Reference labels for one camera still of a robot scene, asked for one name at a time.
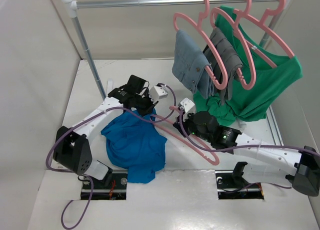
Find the blue t shirt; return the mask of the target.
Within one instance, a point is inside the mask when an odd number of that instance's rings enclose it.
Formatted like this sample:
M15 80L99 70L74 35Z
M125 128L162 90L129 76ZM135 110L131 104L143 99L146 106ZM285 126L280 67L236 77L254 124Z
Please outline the blue t shirt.
M125 112L101 132L106 138L106 152L115 166L128 170L130 183L149 183L166 163L167 138L155 126Z

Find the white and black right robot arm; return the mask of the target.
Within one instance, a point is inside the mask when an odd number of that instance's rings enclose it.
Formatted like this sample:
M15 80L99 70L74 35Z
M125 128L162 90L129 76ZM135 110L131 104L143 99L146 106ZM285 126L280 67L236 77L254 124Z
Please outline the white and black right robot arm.
M318 196L320 191L320 155L312 147L282 146L254 144L238 145L238 138L246 135L237 129L221 126L215 117L207 111L189 113L183 119L180 113L173 124L190 143L191 137L208 142L209 146L195 146L206 152L223 152L241 155L264 162L275 167L277 178L285 178L296 191L308 195Z

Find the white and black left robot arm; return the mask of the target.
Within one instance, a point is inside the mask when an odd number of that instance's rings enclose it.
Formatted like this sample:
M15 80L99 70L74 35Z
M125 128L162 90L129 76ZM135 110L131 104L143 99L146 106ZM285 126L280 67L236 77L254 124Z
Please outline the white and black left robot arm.
M140 116L152 113L164 89L145 87L146 81L135 75L128 82L111 90L104 101L85 119L67 128L62 126L56 134L53 160L67 170L94 178L95 184L106 188L111 184L113 170L94 160L91 143L112 120L126 110L135 108Z

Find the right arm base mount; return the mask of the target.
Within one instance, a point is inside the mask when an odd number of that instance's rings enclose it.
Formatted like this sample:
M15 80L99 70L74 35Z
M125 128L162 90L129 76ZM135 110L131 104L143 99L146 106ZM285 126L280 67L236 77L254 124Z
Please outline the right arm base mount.
M243 178L247 162L238 162L233 170L215 172L219 200L261 199L264 194L260 183L249 183Z

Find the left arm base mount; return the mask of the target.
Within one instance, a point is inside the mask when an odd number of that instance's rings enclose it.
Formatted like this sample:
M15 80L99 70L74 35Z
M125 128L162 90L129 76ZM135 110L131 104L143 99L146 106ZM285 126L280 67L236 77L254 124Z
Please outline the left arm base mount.
M91 183L87 177L78 177L82 182L80 199L88 200L91 191ZM128 173L115 171L112 174L109 185L105 186L100 181L93 179L92 200L126 200Z

